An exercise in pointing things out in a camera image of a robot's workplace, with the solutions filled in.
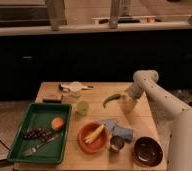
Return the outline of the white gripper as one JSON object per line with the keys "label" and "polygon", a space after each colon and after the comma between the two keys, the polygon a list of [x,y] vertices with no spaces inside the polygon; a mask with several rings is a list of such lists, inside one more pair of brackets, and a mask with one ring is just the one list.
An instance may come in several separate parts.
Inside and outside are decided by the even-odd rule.
{"label": "white gripper", "polygon": [[122,95],[120,100],[120,107],[124,114],[131,113],[137,104],[137,100],[127,95]]}

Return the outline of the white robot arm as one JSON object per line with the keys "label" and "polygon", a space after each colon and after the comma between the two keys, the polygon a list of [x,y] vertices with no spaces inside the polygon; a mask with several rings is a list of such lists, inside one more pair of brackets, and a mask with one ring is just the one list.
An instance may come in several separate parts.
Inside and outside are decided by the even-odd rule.
{"label": "white robot arm", "polygon": [[156,70],[138,70],[126,89],[124,107],[131,112],[138,99],[146,93],[167,111],[173,122],[168,149],[167,171],[192,171],[192,107],[157,84]]}

